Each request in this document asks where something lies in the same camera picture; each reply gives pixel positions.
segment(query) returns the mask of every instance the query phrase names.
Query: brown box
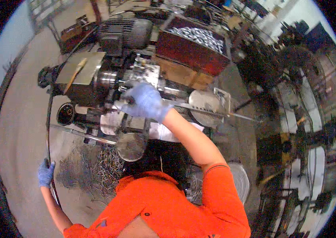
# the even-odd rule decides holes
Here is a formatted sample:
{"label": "brown box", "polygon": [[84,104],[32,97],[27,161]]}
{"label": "brown box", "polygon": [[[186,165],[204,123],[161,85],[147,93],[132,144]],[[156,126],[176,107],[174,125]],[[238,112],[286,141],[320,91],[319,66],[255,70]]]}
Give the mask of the brown box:
{"label": "brown box", "polygon": [[226,39],[216,33],[214,38],[223,40],[224,53],[220,54],[208,47],[199,45],[198,43],[178,36],[169,32],[172,27],[196,27],[199,29],[209,30],[206,26],[195,23],[183,16],[173,14],[159,29],[159,37],[156,42],[156,55],[165,59],[169,59],[180,64],[189,66],[195,71],[218,75],[230,62],[226,56],[228,50],[226,47]]}

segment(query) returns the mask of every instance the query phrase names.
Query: wire spool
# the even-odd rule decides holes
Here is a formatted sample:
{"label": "wire spool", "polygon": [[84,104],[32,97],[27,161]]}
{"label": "wire spool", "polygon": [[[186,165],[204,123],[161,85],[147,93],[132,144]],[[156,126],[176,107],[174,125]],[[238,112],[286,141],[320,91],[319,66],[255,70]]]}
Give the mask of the wire spool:
{"label": "wire spool", "polygon": [[237,189],[238,197],[244,204],[250,191],[250,182],[242,165],[237,163],[228,163],[230,171],[233,174],[234,185]]}

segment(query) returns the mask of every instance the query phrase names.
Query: orange shirt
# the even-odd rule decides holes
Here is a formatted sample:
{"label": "orange shirt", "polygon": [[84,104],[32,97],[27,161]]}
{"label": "orange shirt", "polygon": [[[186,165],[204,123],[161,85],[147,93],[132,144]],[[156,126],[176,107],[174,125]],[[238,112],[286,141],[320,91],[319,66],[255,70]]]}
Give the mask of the orange shirt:
{"label": "orange shirt", "polygon": [[204,173],[202,206],[190,203],[169,175],[160,171],[142,175],[146,177],[122,178],[117,196],[98,219],[89,228],[74,224],[64,237],[117,237],[138,215],[161,238],[250,237],[246,213],[226,164],[215,164]]}

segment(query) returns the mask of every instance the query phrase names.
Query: hand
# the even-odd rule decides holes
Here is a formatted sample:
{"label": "hand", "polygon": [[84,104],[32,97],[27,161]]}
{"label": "hand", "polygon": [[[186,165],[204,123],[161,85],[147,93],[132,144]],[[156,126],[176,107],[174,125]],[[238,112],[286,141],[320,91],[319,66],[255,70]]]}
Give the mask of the hand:
{"label": "hand", "polygon": [[38,185],[50,188],[50,182],[53,179],[54,167],[56,162],[52,162],[48,166],[48,160],[45,158],[38,168]]}
{"label": "hand", "polygon": [[122,97],[132,97],[135,104],[115,101],[115,107],[133,117],[152,118],[162,123],[173,105],[164,102],[160,93],[150,83],[140,83],[136,80],[130,80],[126,83],[132,88],[123,93]]}

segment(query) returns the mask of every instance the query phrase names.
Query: industrial machine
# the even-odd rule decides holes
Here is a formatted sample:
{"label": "industrial machine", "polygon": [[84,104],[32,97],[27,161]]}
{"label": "industrial machine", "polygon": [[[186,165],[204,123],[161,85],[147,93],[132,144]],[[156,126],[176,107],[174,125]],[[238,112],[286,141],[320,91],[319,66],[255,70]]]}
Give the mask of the industrial machine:
{"label": "industrial machine", "polygon": [[[150,127],[156,134],[159,124],[146,118],[133,118],[113,105],[116,100],[132,103],[132,98],[121,98],[130,80],[151,83],[167,103],[181,108],[179,111],[185,118],[202,129],[216,128],[223,117],[229,116],[227,92],[198,91],[167,80],[151,56],[140,51],[150,43],[152,25],[150,20],[136,18],[102,21],[95,36],[100,45],[97,52],[76,53],[61,65],[40,71],[40,87],[51,84],[51,96],[66,95],[71,100],[61,105],[57,112],[59,126],[53,127],[84,136],[88,144],[115,145],[126,161],[140,159],[147,140],[153,137]],[[79,113],[82,108],[87,112]],[[61,127],[70,124],[85,133]]]}

